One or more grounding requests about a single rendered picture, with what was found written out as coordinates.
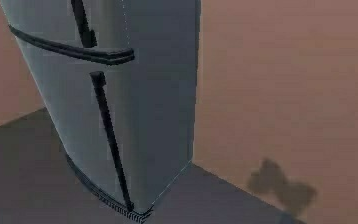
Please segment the grey fridge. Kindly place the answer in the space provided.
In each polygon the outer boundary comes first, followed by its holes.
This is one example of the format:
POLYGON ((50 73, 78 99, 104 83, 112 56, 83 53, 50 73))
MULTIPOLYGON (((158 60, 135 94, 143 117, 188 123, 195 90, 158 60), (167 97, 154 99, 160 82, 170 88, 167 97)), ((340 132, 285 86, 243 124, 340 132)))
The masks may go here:
POLYGON ((83 0, 97 45, 84 48, 70 0, 0 0, 81 183, 143 223, 193 158, 201 0, 83 0), (126 208, 90 73, 103 71, 134 210, 126 208))

